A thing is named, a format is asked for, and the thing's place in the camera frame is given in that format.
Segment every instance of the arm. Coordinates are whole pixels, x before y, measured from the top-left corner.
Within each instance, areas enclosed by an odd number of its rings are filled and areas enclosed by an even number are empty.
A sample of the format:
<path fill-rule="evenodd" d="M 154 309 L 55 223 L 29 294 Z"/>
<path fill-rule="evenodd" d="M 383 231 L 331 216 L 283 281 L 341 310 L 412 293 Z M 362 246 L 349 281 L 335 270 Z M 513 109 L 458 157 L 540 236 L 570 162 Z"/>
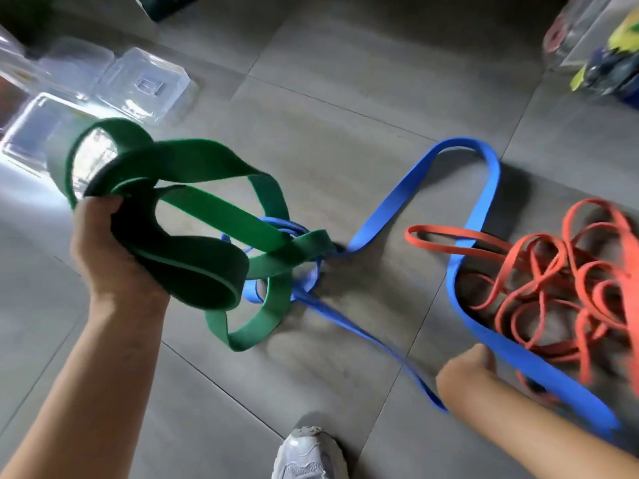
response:
<path fill-rule="evenodd" d="M 451 413 L 538 479 L 635 479 L 639 460 L 590 435 L 495 375 L 495 356 L 476 345 L 448 362 L 437 387 Z"/>
<path fill-rule="evenodd" d="M 128 477 L 169 296 L 111 234 L 120 203 L 89 198 L 76 209 L 72 257 L 90 290 L 88 322 L 0 479 Z"/>

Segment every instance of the blue strap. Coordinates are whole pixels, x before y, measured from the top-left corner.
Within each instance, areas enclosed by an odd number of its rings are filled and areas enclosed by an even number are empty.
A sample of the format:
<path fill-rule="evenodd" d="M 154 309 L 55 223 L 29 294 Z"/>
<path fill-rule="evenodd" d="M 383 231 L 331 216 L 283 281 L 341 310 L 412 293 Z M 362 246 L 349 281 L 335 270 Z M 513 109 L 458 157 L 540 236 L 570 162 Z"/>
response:
<path fill-rule="evenodd" d="M 357 252 L 369 244 L 380 230 L 383 229 L 384 226 L 387 225 L 387 223 L 402 209 L 404 204 L 411 199 L 419 188 L 421 182 L 423 182 L 424 178 L 426 178 L 435 158 L 444 150 L 453 147 L 464 147 L 475 151 L 486 161 L 486 164 L 488 165 L 488 182 L 486 183 L 486 186 L 484 186 L 484 189 L 465 225 L 466 229 L 481 231 L 484 222 L 486 221 L 488 211 L 490 210 L 490 206 L 495 198 L 497 186 L 499 185 L 501 174 L 499 159 L 489 145 L 479 140 L 473 138 L 450 138 L 437 143 L 421 160 L 417 162 L 417 164 L 407 173 L 406 176 L 404 176 L 386 199 L 382 201 L 375 212 L 373 212 L 369 219 L 364 223 L 362 228 L 355 234 L 346 249 L 339 252 L 338 255 L 348 255 Z M 290 233 L 294 236 L 308 233 L 308 229 L 305 227 L 287 220 L 277 218 L 262 218 L 262 220 L 274 225 L 281 231 Z M 455 245 L 458 247 L 472 247 L 475 245 L 475 240 L 458 239 Z M 464 324 L 466 324 L 468 329 L 470 329 L 482 343 L 489 346 L 495 354 L 510 363 L 516 369 L 520 370 L 526 377 L 529 377 L 536 383 L 544 386 L 547 391 L 558 396 L 564 403 L 570 405 L 576 413 L 590 422 L 596 433 L 603 437 L 611 437 L 611 431 L 618 430 L 620 428 L 620 424 L 605 403 L 539 356 L 531 353 L 513 341 L 510 341 L 508 338 L 489 330 L 465 313 L 465 311 L 461 308 L 461 305 L 459 305 L 459 301 L 455 295 L 455 280 L 463 259 L 464 256 L 462 255 L 451 256 L 446 274 L 446 290 L 453 308 L 461 316 L 461 319 L 464 321 Z M 378 338 L 370 335 L 357 326 L 356 323 L 350 321 L 343 314 L 334 310 L 330 306 L 323 304 L 319 299 L 309 294 L 319 280 L 322 260 L 323 257 L 317 259 L 315 268 L 295 282 L 291 299 L 298 300 L 306 304 L 309 308 L 313 309 L 325 319 L 328 319 L 347 330 L 353 331 L 357 335 L 360 335 L 361 337 L 380 346 L 384 351 L 400 362 L 409 373 L 411 373 L 411 375 L 415 378 L 417 385 L 425 394 L 427 394 L 433 404 L 442 410 L 446 410 L 439 397 L 437 397 L 437 395 L 426 385 L 426 383 L 419 377 L 419 374 L 406 362 L 406 360 L 382 343 Z M 263 302 L 261 297 L 258 295 L 257 281 L 247 281 L 245 283 L 243 296 L 246 300 L 252 303 Z"/>

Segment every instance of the foot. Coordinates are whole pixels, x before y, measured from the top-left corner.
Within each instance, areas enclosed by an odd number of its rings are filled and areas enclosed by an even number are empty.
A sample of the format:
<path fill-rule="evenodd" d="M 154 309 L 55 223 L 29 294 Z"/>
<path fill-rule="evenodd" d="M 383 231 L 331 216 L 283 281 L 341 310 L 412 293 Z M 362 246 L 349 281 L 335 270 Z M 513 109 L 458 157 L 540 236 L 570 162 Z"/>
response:
<path fill-rule="evenodd" d="M 333 437 L 320 427 L 302 427 L 277 451 L 271 479 L 348 479 L 348 471 Z"/>

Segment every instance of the floor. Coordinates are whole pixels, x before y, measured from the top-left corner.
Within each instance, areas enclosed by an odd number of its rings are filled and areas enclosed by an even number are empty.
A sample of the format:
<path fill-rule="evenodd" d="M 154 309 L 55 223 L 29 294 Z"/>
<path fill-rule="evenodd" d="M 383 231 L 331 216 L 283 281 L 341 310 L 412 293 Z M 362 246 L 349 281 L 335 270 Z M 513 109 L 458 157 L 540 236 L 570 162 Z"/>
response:
<path fill-rule="evenodd" d="M 47 33 L 119 54 L 138 46 L 184 66 L 200 85 L 199 99 L 184 121 L 153 135 L 227 144 L 277 178 L 294 220 L 339 242 L 436 141 L 481 138 L 504 164 L 486 229 L 512 240 L 558 232 L 568 207 L 589 195 L 639 213 L 639 112 L 568 93 L 568 79 L 542 74 L 540 40 L 559 6 L 200 0 L 154 25 L 134 0 L 59 0 Z M 447 153 L 394 225 L 360 254 L 330 262 L 317 291 L 408 356 L 429 383 L 475 339 L 441 288 L 445 259 L 411 247 L 403 231 L 462 225 L 485 179 L 473 154 Z M 259 211 L 244 182 L 201 186 Z M 87 305 L 66 243 L 51 244 L 53 234 L 67 238 L 68 215 L 59 232 L 53 225 L 24 239 L 28 218 L 18 225 L 6 211 L 0 463 L 34 419 Z M 211 233 L 170 208 L 159 218 L 173 233 Z M 233 325 L 253 312 L 243 304 Z M 506 365 L 500 373 L 514 382 Z M 635 427 L 637 403 L 627 389 L 602 388 Z M 432 408 L 395 361 L 301 306 L 265 342 L 237 354 L 209 334 L 200 312 L 175 301 L 131 476 L 266 477 L 282 438 L 311 422 L 339 439 L 356 479 L 529 477 Z"/>

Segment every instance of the green resistance band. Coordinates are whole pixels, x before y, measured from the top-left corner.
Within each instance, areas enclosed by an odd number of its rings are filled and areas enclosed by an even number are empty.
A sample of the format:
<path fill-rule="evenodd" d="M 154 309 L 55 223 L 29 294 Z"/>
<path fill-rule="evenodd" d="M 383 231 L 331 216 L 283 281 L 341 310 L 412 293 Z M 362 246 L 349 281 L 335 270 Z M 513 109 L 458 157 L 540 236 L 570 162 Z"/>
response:
<path fill-rule="evenodd" d="M 124 196 L 111 221 L 116 239 L 173 297 L 202 309 L 211 332 L 232 350 L 244 351 L 266 338 L 290 309 L 293 269 L 335 251 L 327 232 L 318 230 L 293 238 L 211 193 L 189 186 L 245 176 L 266 217 L 289 219 L 276 180 L 226 146 L 200 139 L 154 142 L 143 128 L 127 119 L 104 119 L 82 128 L 70 126 L 56 134 L 47 167 L 72 208 L 77 203 L 72 186 L 76 153 L 96 129 L 113 140 L 117 157 L 91 180 L 84 196 Z M 159 180 L 175 184 L 156 188 Z M 155 217 L 160 200 L 263 253 L 249 258 L 220 239 L 169 235 Z M 264 303 L 243 327 L 229 332 L 226 313 L 240 304 L 247 279 L 267 280 Z"/>

